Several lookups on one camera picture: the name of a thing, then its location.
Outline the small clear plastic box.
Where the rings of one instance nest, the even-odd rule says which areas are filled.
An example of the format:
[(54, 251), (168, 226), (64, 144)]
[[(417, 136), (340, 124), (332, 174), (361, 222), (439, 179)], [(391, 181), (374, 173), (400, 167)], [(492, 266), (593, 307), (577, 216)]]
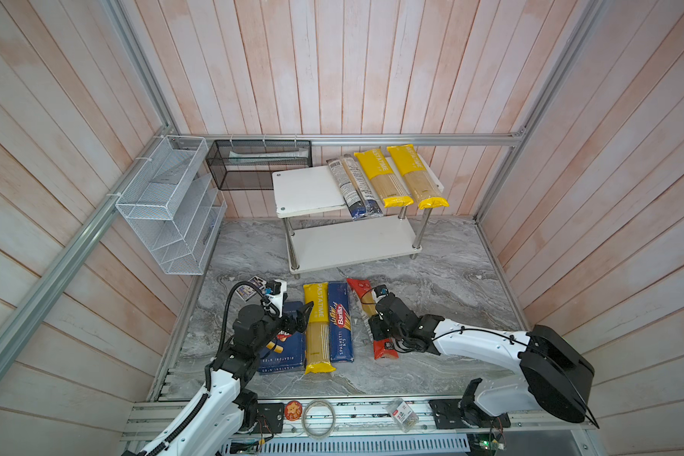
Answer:
[(395, 398), (386, 406), (387, 413), (401, 431), (411, 431), (418, 423), (419, 417), (412, 406), (402, 398)]

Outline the yellow Pastatime spaghetti bag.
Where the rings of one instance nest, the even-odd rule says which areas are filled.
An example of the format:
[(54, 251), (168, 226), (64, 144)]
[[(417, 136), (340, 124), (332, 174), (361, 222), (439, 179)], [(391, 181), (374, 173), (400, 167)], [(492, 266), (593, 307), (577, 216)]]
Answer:
[(304, 286), (305, 302), (313, 304), (305, 332), (305, 374), (330, 374), (336, 370), (331, 361), (328, 290), (327, 282)]
[(412, 144), (388, 146), (387, 152), (420, 210), (450, 206)]
[(386, 208), (407, 207), (413, 204), (412, 197), (394, 174), (380, 149), (357, 152), (355, 157)]

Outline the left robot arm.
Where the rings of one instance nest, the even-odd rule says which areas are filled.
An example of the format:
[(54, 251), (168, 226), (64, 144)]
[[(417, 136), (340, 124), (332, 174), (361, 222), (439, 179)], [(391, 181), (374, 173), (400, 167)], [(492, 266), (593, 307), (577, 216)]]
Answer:
[(305, 332), (313, 307), (309, 302), (295, 313), (283, 313), (272, 304), (243, 307), (232, 339), (206, 366), (203, 386), (138, 454), (217, 455), (237, 431), (252, 427), (258, 395), (246, 386), (258, 371), (261, 350), (280, 333)]

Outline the red spaghetti bag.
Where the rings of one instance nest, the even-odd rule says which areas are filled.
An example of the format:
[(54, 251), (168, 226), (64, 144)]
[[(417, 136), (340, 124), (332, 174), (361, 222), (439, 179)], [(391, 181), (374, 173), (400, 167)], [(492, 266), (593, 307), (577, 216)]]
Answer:
[[(378, 315), (378, 312), (376, 310), (377, 303), (374, 303), (374, 300), (371, 296), (371, 290), (372, 288), (374, 288), (374, 286), (372, 286), (372, 283), (370, 283), (370, 281), (361, 279), (347, 279), (347, 283), (350, 286), (351, 290), (356, 294), (357, 302), (361, 309), (362, 315), (367, 323), (367, 329), (369, 330), (369, 333), (372, 337), (372, 332), (368, 324), (368, 318), (372, 317), (373, 315)], [(381, 358), (399, 358), (399, 355), (397, 351), (395, 351), (395, 347), (393, 346), (393, 342), (390, 342), (389, 340), (375, 341), (372, 337), (372, 344), (374, 344), (375, 360)]]

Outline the clear blue spaghetti bag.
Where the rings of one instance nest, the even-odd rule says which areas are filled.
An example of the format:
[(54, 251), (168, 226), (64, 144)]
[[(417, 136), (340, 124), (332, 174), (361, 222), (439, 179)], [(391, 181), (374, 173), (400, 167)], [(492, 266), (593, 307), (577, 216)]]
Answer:
[(383, 216), (383, 211), (366, 181), (361, 166), (352, 155), (330, 159), (327, 165), (353, 220)]

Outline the small card on floor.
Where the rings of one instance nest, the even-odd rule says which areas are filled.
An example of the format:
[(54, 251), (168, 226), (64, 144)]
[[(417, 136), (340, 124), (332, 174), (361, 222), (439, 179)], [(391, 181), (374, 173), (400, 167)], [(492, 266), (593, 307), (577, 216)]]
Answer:
[(258, 288), (260, 290), (265, 289), (266, 285), (266, 280), (262, 279), (258, 275), (254, 275), (254, 277), (251, 277), (248, 279), (249, 283), (253, 283), (254, 286), (249, 286), (249, 285), (241, 285), (239, 288), (236, 290), (236, 295), (242, 298), (244, 301), (248, 301), (249, 299), (253, 298), (256, 296), (258, 293), (255, 291), (255, 288)]

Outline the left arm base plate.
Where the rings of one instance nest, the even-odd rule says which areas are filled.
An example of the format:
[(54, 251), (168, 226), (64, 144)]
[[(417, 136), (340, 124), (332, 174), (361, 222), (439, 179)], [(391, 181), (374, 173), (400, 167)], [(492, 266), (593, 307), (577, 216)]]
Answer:
[(239, 406), (242, 412), (239, 433), (264, 433), (277, 435), (283, 432), (284, 409), (282, 402), (260, 403), (248, 407)]

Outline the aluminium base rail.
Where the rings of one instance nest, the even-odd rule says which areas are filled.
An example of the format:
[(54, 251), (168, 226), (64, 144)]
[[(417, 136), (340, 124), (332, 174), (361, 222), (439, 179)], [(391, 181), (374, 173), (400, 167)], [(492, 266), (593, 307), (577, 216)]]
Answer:
[[(410, 431), (411, 434), (443, 433), (437, 429), (432, 416), (429, 401), (432, 396), (405, 396), (412, 409), (419, 417), (419, 423)], [(327, 400), (334, 411), (324, 406), (315, 406), (309, 413), (308, 427), (312, 431), (321, 432), (333, 426), (332, 435), (394, 435), (403, 431), (387, 413), (386, 406), (393, 401), (391, 396), (373, 397), (338, 397)], [(185, 401), (161, 401), (136, 404), (129, 414), (123, 429), (122, 442), (148, 442), (162, 433), (187, 405)], [(515, 431), (590, 431), (594, 426), (571, 424), (551, 416), (541, 410), (535, 412), (511, 412), (511, 427), (503, 429), (505, 435)]]

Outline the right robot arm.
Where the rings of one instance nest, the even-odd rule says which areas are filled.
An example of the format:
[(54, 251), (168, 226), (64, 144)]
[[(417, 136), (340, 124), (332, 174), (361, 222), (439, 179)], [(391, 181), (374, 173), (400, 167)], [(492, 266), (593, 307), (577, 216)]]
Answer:
[(363, 305), (375, 309), (368, 320), (374, 340), (391, 343), (399, 353), (461, 356), (509, 370), (499, 379), (470, 380), (458, 401), (432, 401), (446, 428), (505, 427), (512, 412), (529, 410), (568, 423), (596, 423), (588, 406), (595, 369), (553, 329), (503, 332), (440, 315), (418, 317), (384, 285), (368, 292)]

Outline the blue Barilla rigatoni box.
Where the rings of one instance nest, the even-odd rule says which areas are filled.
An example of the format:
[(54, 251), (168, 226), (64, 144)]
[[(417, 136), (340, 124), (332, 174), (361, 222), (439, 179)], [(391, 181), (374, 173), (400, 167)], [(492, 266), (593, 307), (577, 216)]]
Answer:
[(306, 334), (281, 331), (260, 351), (260, 374), (299, 371), (306, 364)]

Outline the blue Barilla spaghetti box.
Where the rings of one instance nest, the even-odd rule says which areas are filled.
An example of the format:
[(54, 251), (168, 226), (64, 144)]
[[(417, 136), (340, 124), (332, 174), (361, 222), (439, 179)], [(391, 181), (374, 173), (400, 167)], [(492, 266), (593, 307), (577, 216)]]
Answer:
[(353, 362), (352, 319), (346, 282), (328, 283), (330, 350), (332, 363)]

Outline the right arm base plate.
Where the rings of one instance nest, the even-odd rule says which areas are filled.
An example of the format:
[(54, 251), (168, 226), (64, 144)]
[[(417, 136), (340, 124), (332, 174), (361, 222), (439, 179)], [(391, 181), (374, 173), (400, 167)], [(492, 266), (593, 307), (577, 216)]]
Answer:
[(429, 401), (437, 429), (505, 429), (511, 427), (507, 413), (490, 416), (475, 404), (464, 404), (462, 399), (434, 399)]

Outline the red round sticker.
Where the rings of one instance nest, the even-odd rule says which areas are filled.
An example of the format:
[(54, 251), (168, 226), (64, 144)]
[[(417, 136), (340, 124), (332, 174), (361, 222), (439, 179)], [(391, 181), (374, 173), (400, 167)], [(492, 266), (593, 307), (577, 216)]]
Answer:
[(303, 405), (296, 400), (288, 402), (284, 407), (284, 417), (287, 421), (296, 422), (303, 416)]

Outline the white two-tier shelf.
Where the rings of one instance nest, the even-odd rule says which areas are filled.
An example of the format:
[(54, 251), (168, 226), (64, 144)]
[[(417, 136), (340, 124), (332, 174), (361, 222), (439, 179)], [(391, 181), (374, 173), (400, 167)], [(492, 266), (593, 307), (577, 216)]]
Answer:
[(283, 222), (292, 275), (376, 260), (416, 256), (423, 251), (426, 223), (414, 227), (407, 208), (382, 217), (353, 220), (327, 165), (274, 171), (275, 209)]

